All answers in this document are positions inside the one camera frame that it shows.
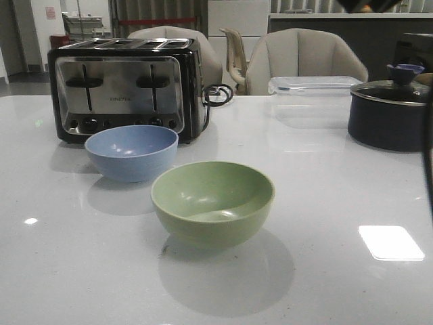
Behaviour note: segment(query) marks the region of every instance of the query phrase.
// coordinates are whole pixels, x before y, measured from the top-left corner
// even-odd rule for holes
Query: toaster lever
[[[95,88],[102,85],[103,81],[99,78],[78,78],[74,77],[66,81],[68,87],[73,88]]]
[[[170,79],[166,77],[139,77],[135,84],[139,88],[164,88],[170,85]]]

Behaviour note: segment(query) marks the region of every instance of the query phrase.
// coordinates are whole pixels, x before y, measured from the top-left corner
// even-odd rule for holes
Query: toaster
[[[195,39],[91,39],[50,50],[48,65],[55,127],[65,142],[152,124],[188,143],[209,122]]]

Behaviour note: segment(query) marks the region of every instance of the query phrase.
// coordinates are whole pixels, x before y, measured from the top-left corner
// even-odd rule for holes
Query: black pot
[[[421,151],[429,90],[419,83],[398,86],[392,81],[353,85],[350,88],[349,134],[376,148]]]

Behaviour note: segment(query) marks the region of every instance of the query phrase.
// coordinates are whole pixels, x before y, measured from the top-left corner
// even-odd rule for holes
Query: chair
[[[174,26],[158,26],[137,30],[128,36],[129,39],[153,39],[158,37],[197,39],[200,44],[204,86],[207,87],[214,83],[221,84],[223,80],[223,65],[212,45],[201,32]]]
[[[268,95],[272,77],[348,76],[368,80],[368,71],[338,35],[291,28],[260,38],[246,72],[248,95]]]
[[[245,74],[247,61],[245,59],[244,42],[236,29],[220,28],[227,38],[227,72],[236,82],[236,94],[246,95]]]

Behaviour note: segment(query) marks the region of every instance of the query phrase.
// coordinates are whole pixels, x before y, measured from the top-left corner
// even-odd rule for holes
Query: white table
[[[105,179],[82,146],[56,137],[49,96],[3,97],[0,112],[0,324],[433,320],[433,227],[419,153],[368,148],[346,129],[289,127],[271,98],[236,97],[213,110],[175,165],[250,165],[273,180],[275,201],[249,241],[202,252],[166,233],[149,183]],[[363,225],[405,228],[425,257],[375,259]]]

